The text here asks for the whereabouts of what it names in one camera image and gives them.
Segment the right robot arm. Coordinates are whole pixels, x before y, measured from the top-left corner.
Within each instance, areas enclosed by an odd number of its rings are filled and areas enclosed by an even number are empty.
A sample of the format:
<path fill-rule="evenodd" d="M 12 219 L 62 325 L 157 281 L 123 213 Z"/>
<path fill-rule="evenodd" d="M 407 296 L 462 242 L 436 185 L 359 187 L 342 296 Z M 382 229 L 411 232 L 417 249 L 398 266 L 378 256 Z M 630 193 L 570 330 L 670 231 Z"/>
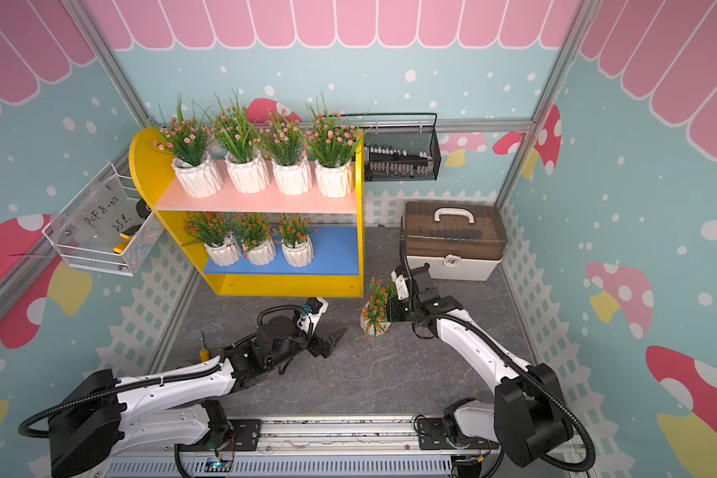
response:
<path fill-rule="evenodd" d="M 392 272 L 396 298 L 390 320 L 409 322 L 414 332 L 448 344 L 481 376 L 494 400 L 460 400 L 442 420 L 455 447 L 483 439 L 499 452 L 485 476 L 493 476 L 505 459 L 525 467 L 536 460 L 573 473 L 590 471 L 596 447 L 583 422 L 565 402 L 559 378 L 547 364 L 529 364 L 496 342 L 451 296 L 441 296 L 428 265 L 408 262 L 406 231 L 400 233 L 400 266 Z"/>

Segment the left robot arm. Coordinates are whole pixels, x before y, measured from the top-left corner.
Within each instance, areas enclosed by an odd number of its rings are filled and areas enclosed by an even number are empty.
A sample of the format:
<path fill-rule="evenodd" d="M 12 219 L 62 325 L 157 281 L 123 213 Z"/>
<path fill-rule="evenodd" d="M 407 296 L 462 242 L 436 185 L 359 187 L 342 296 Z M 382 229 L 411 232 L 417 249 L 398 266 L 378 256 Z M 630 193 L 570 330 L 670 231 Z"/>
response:
<path fill-rule="evenodd" d="M 221 450 L 237 434 L 220 398 L 271 372 L 285 374 L 299 354 L 328 358 L 347 332 L 321 325 L 328 308 L 326 299 L 311 297 L 302 306 L 265 309 L 254 333 L 192 366 L 124 378 L 98 370 L 60 404 L 24 419 L 18 432 L 48 440 L 54 477 L 75 477 L 115 454 L 153 446 Z"/>

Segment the red flower pot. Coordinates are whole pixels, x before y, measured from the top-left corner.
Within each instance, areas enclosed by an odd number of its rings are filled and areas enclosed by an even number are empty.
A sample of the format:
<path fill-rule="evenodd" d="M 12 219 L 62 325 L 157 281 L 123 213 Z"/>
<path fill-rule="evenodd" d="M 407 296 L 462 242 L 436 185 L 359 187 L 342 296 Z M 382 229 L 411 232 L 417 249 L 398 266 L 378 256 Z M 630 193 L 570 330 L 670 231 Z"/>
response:
<path fill-rule="evenodd" d="M 276 226 L 279 242 L 287 263 L 295 268 L 306 267 L 315 259 L 311 240 L 311 219 L 300 214 L 280 214 Z"/>
<path fill-rule="evenodd" d="M 370 296 L 362 308 L 360 326 L 367 339 L 384 334 L 390 327 L 390 300 L 396 296 L 396 285 L 390 281 L 370 281 Z"/>
<path fill-rule="evenodd" d="M 258 212 L 239 213 L 232 221 L 237 241 L 252 265 L 265 266 L 274 261 L 277 250 L 267 216 Z"/>
<path fill-rule="evenodd" d="M 242 252 L 231 220 L 219 212 L 193 212 L 188 215 L 184 231 L 192 238 L 191 244 L 202 244 L 209 259 L 217 266 L 237 263 Z"/>

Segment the pink flower pot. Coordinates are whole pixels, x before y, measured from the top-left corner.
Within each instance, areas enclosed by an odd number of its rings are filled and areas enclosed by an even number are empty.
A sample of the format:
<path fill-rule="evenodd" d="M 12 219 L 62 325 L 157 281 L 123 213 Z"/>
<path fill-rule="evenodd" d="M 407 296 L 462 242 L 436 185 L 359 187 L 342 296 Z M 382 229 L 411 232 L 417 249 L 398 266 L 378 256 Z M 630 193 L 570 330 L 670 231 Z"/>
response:
<path fill-rule="evenodd" d="M 217 165 L 208 152 L 212 131 L 205 121 L 205 110 L 200 118 L 187 117 L 185 113 L 181 96 L 178 96 L 176 113 L 168 123 L 157 127 L 159 138 L 153 141 L 153 146 L 171 156 L 175 179 L 188 196 L 211 197 L 223 187 Z"/>
<path fill-rule="evenodd" d="M 313 186 L 313 177 L 299 123 L 272 112 L 260 139 L 266 157 L 272 161 L 279 190 L 289 196 L 307 193 Z"/>
<path fill-rule="evenodd" d="M 259 129 L 248 119 L 247 107 L 239 102 L 238 94 L 225 106 L 216 97 L 219 112 L 213 119 L 213 137 L 226 151 L 224 160 L 234 187 L 243 194 L 255 194 L 266 189 L 270 176 L 259 147 Z"/>
<path fill-rule="evenodd" d="M 362 146 L 364 131 L 345 125 L 343 116 L 329 111 L 324 97 L 308 103 L 312 125 L 305 133 L 307 155 L 316 163 L 317 186 L 328 198 L 343 198 L 355 188 L 351 163 Z"/>

